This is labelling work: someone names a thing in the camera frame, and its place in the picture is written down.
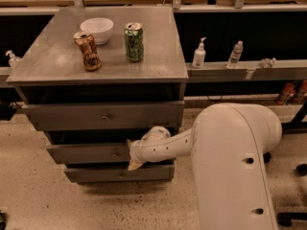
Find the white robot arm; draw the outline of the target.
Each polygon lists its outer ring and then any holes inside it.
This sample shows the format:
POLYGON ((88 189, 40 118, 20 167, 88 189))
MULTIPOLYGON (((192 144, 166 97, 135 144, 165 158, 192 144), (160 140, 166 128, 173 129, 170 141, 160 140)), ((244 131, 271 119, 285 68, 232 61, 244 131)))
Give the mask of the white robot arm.
POLYGON ((278 230, 263 155, 281 136, 281 122, 269 108, 217 103, 178 135, 155 126, 129 141, 129 169, 189 155, 201 230, 278 230))

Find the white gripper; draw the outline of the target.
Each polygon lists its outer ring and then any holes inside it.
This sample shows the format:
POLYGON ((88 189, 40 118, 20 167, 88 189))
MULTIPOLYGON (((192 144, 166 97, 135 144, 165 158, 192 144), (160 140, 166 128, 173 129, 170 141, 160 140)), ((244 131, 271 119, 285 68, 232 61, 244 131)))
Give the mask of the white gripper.
POLYGON ((164 139, 171 137, 171 133, 163 126, 152 127, 140 140, 128 139, 127 145, 130 149, 130 172, 141 168, 145 162, 159 162, 167 158, 166 153, 158 147, 164 139))

